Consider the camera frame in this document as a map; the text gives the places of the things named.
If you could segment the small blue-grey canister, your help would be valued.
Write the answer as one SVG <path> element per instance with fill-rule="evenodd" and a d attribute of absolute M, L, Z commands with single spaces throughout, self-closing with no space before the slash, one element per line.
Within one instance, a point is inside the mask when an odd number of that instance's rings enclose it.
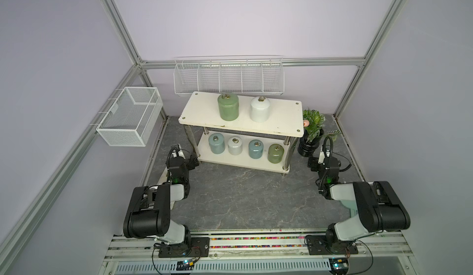
<path fill-rule="evenodd" d="M 225 151 L 225 138 L 221 133 L 213 133 L 208 138 L 209 147 L 214 154 L 222 154 Z"/>

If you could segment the large green tea canister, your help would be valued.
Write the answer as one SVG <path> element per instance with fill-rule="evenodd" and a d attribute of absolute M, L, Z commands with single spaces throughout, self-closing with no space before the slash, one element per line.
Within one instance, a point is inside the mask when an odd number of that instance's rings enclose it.
<path fill-rule="evenodd" d="M 235 94 L 220 94 L 218 96 L 218 107 L 220 117 L 224 121 L 234 121 L 239 116 L 239 98 Z"/>

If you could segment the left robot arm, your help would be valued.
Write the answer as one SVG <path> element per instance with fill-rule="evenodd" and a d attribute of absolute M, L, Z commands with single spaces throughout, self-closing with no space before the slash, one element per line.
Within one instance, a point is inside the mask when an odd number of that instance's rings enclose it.
<path fill-rule="evenodd" d="M 123 222 L 126 238 L 156 238 L 165 245 L 191 248 L 187 226 L 171 219 L 171 204 L 187 199 L 189 172 L 199 165 L 195 153 L 173 145 L 166 158 L 166 180 L 134 188 Z"/>

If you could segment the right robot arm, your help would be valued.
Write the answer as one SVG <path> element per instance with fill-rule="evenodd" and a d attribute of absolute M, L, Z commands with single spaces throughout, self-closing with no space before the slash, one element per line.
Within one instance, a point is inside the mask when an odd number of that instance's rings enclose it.
<path fill-rule="evenodd" d="M 353 217 L 327 228 L 323 241 L 332 252 L 347 249 L 359 238 L 410 228 L 411 218 L 389 182 L 341 183 L 341 163 L 332 156 L 311 156 L 308 168 L 318 173 L 316 184 L 319 194 L 325 199 L 355 204 L 357 213 Z"/>

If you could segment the large white tea canister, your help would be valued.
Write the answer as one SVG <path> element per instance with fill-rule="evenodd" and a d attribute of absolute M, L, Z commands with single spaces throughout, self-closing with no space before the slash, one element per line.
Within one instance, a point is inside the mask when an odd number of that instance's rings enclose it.
<path fill-rule="evenodd" d="M 270 116 L 270 100 L 264 96 L 254 97 L 250 103 L 250 118 L 254 122 L 265 122 Z"/>

